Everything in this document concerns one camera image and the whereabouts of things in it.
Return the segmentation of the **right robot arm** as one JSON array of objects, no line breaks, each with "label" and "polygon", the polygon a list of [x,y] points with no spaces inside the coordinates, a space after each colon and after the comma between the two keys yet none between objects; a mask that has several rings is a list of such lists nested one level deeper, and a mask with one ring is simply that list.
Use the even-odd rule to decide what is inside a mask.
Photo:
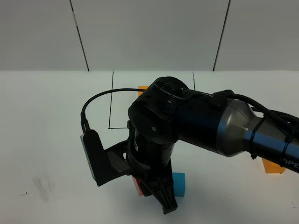
[{"label": "right robot arm", "polygon": [[252,159],[299,170],[298,118],[231,90],[203,93],[177,78],[160,77],[132,103],[128,116],[134,142],[127,160],[164,214],[178,206],[170,160],[178,140],[226,157],[248,152]]}]

